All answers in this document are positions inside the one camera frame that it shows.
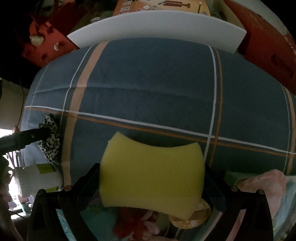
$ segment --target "cable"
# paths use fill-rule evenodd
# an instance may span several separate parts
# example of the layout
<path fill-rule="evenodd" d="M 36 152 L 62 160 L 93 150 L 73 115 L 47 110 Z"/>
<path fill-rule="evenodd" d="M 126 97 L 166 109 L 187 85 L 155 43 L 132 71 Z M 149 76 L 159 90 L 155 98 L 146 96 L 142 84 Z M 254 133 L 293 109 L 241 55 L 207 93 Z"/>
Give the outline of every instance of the cable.
<path fill-rule="evenodd" d="M 17 123 L 17 126 L 19 126 L 19 124 L 20 124 L 20 119 L 21 119 L 21 117 L 22 117 L 22 110 L 23 110 L 23 108 L 24 108 L 24 102 L 25 102 L 25 94 L 24 94 L 24 89 L 23 89 L 23 87 L 22 87 L 22 83 L 21 83 L 21 81 L 20 81 L 20 86 L 21 86 L 21 88 L 22 88 L 22 109 L 21 109 L 21 112 L 20 112 L 20 118 L 19 118 L 19 121 L 18 121 L 18 123 Z"/>
<path fill-rule="evenodd" d="M 15 215 L 18 215 L 18 216 L 20 216 L 21 218 L 23 218 L 23 219 L 26 219 L 25 217 L 23 217 L 23 216 L 21 216 L 21 215 L 19 215 L 19 214 L 17 214 L 17 213 L 15 213 L 15 212 L 13 212 L 13 211 L 11 211 L 11 210 L 8 210 L 10 213 L 13 213 L 13 214 L 15 214 Z"/>

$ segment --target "orange stripe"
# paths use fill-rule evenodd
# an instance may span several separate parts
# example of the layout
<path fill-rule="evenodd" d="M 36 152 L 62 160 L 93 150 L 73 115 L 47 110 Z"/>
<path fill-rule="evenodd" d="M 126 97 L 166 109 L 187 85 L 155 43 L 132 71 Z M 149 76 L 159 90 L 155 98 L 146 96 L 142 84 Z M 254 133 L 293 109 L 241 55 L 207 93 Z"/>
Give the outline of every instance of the orange stripe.
<path fill-rule="evenodd" d="M 219 116 L 217 121 L 217 129 L 216 129 L 216 135 L 215 135 L 215 141 L 213 145 L 213 150 L 209 162 L 209 166 L 211 167 L 214 160 L 214 155 L 216 151 L 216 146 L 218 143 L 218 137 L 219 137 L 219 131 L 220 131 L 220 124 L 221 124 L 221 116 L 222 116 L 222 103 L 223 103 L 223 77 L 222 77 L 222 65 L 221 65 L 221 59 L 219 56 L 219 52 L 215 49 L 217 53 L 218 63 L 219 63 L 219 72 L 220 72 L 220 101 L 219 101 Z"/>
<path fill-rule="evenodd" d="M 286 92 L 287 92 L 287 96 L 288 96 L 288 100 L 289 100 L 289 104 L 290 104 L 290 110 L 291 110 L 291 119 L 292 119 L 292 143 L 291 143 L 291 153 L 294 153 L 295 151 L 295 139 L 296 139 L 296 120 L 295 120 L 295 110 L 294 110 L 294 105 L 293 105 L 293 100 L 291 97 L 290 92 L 287 90 L 287 88 L 285 88 Z M 287 167 L 287 175 L 290 175 L 291 171 L 292 171 L 292 167 L 293 167 L 293 160 L 294 160 L 294 154 L 290 154 L 290 158 L 289 158 L 289 163 L 288 163 L 288 167 Z"/>
<path fill-rule="evenodd" d="M 69 110 L 79 111 L 89 76 L 91 75 L 98 59 L 101 56 L 101 53 L 103 52 L 107 44 L 108 42 L 99 44 L 91 54 L 88 62 L 86 63 L 78 79 L 77 87 L 74 90 Z M 64 141 L 63 141 L 63 147 L 62 147 L 62 169 L 63 169 L 65 186 L 71 185 L 70 155 L 71 155 L 71 145 L 72 145 L 74 128 L 77 121 L 77 116 L 78 116 L 77 114 L 73 114 L 73 116 L 68 115 L 66 128 L 65 128 Z"/>
<path fill-rule="evenodd" d="M 31 110 L 44 111 L 44 112 L 48 112 L 48 113 L 52 113 L 52 114 L 61 114 L 61 111 L 52 111 L 52 110 L 42 109 L 42 108 L 34 108 L 34 107 L 32 107 Z M 132 129 L 132 130 L 136 130 L 136 131 L 149 132 L 149 133 L 159 134 L 159 135 L 163 135 L 163 136 L 175 137 L 175 138 L 191 140 L 191 141 L 196 141 L 196 142 L 202 142 L 202 143 L 207 142 L 206 140 L 203 140 L 203 139 L 198 139 L 198 138 L 188 137 L 188 136 L 182 136 L 182 135 L 173 134 L 173 133 L 169 133 L 169 132 L 150 130 L 150 129 L 140 128 L 140 127 L 135 127 L 135 126 L 127 126 L 127 125 L 123 125 L 123 124 L 119 124 L 119 123 L 109 122 L 109 121 L 105 121 L 105 120 L 98 120 L 98 119 L 93 119 L 93 118 L 88 118 L 88 117 L 83 117 L 83 116 L 74 116 L 74 115 L 70 115 L 70 114 L 64 114 L 64 115 L 65 116 L 70 116 L 72 118 L 77 118 L 77 119 L 82 119 L 82 120 L 86 120 L 86 121 L 102 123 L 102 124 L 106 124 L 106 125 L 110 125 L 110 126 L 117 126 L 117 127 L 121 127 L 121 128 L 125 128 L 125 129 Z M 285 153 L 277 153 L 277 152 L 273 152 L 273 151 L 266 151 L 266 150 L 262 150 L 262 149 L 256 149 L 256 148 L 240 146 L 240 145 L 234 145 L 234 144 L 229 144 L 229 143 L 218 142 L 217 145 L 218 146 L 232 147 L 232 148 L 237 148 L 237 149 L 250 150 L 250 151 L 255 151 L 255 152 L 263 152 L 263 153 L 276 155 L 276 156 L 286 156 Z"/>

